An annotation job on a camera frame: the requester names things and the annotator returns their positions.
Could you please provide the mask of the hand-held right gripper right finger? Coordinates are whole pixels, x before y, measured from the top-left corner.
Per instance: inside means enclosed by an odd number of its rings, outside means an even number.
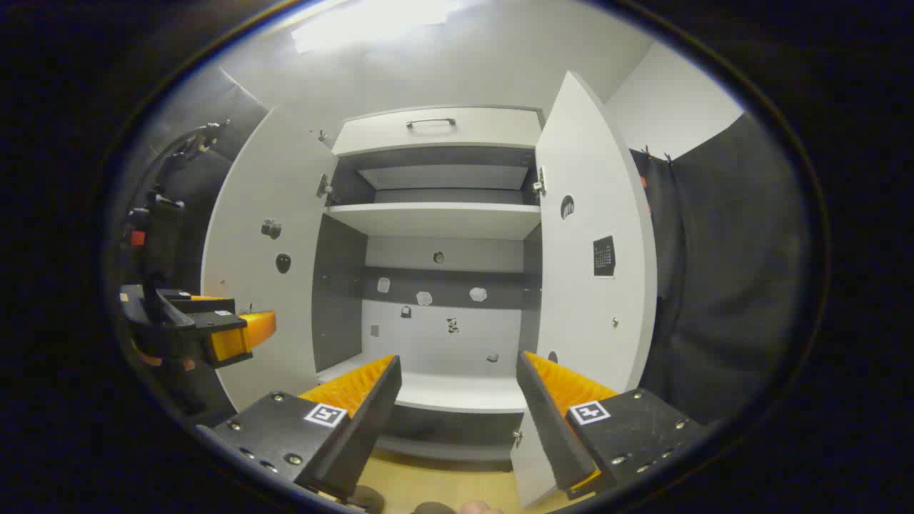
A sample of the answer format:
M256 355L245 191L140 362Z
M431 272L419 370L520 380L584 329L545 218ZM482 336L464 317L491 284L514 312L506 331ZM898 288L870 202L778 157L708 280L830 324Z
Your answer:
M706 435L645 388L614 393L535 353L518 354L516 380L557 487L571 500L626 487Z

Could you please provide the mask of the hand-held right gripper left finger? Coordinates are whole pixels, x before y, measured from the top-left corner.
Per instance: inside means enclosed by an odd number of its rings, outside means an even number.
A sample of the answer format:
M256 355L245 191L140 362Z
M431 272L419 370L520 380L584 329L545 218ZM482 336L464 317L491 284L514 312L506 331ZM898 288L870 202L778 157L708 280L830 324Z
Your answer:
M346 500L393 412L401 359L388 355L299 395L273 390L197 435L255 481L295 498Z

